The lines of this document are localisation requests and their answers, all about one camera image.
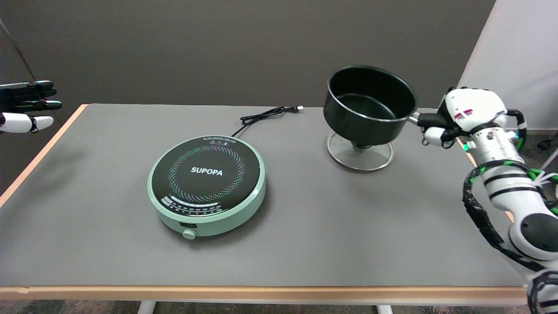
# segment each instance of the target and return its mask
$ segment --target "mint green induction cooktop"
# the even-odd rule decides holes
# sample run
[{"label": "mint green induction cooktop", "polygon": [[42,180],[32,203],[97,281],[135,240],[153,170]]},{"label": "mint green induction cooktop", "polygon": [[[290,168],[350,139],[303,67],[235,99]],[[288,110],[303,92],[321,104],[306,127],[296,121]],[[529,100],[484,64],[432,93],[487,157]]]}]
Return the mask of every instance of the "mint green induction cooktop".
[{"label": "mint green induction cooktop", "polygon": [[159,219],[184,238],[230,231],[258,210],[266,193],[262,157],[235,137],[196,137],[167,151],[147,191]]}]

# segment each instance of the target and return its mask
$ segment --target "gray table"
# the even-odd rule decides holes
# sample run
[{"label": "gray table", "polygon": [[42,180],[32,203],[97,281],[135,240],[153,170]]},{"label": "gray table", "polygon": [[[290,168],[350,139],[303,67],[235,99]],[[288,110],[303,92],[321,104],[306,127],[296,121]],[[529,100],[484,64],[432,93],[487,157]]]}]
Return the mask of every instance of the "gray table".
[{"label": "gray table", "polygon": [[422,146],[410,124],[390,166],[356,174],[327,154],[321,108],[259,122],[241,137],[267,169],[258,212],[195,241],[163,225],[146,192],[157,158],[266,109],[80,107],[2,196],[0,297],[524,303],[520,277],[463,208],[468,157]]}]

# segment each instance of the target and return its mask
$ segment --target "black cooking pot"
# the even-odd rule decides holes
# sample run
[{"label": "black cooking pot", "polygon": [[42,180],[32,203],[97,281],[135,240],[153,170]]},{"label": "black cooking pot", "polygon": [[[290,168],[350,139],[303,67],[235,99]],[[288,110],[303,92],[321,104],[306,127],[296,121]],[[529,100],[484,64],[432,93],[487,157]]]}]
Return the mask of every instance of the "black cooking pot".
[{"label": "black cooking pot", "polygon": [[415,111],[416,96],[400,77],[366,65],[348,66],[328,82],[324,117],[354,146],[367,148],[393,141]]}]

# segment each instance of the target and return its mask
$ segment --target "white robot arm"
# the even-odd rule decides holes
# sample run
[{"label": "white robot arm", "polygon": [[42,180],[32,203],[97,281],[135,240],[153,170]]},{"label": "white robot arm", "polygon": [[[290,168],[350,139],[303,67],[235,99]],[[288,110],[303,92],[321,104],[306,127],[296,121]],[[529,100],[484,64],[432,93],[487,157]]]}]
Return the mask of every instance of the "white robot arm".
[{"label": "white robot arm", "polygon": [[44,99],[55,94],[54,85],[47,80],[0,85],[0,131],[36,133],[51,126],[52,117],[25,113],[61,108],[59,101]]},{"label": "white robot arm", "polygon": [[[506,116],[517,119],[518,135],[504,129]],[[444,95],[437,113],[416,113],[409,121],[422,128],[424,145],[449,148],[458,136],[466,139],[464,149],[478,165],[463,186],[467,213],[528,283],[531,312],[538,313],[539,305],[544,313],[558,314],[558,210],[537,184],[544,173],[526,167],[518,153],[527,134],[522,113],[507,110],[494,92],[461,88]],[[496,232],[471,192],[479,177],[492,205],[513,214],[506,235]],[[558,182],[558,176],[542,178],[547,179]]]}]

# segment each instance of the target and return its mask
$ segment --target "plug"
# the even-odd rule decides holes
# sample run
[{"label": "plug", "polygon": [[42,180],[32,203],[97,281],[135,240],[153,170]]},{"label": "plug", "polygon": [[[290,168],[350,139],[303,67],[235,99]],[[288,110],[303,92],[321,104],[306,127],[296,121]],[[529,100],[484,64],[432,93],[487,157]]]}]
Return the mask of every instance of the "plug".
[{"label": "plug", "polygon": [[287,107],[287,108],[285,109],[285,111],[286,111],[286,112],[293,112],[293,113],[296,113],[296,112],[298,112],[298,111],[302,111],[303,109],[304,109],[303,106],[296,106],[296,107],[293,106],[293,107]]}]

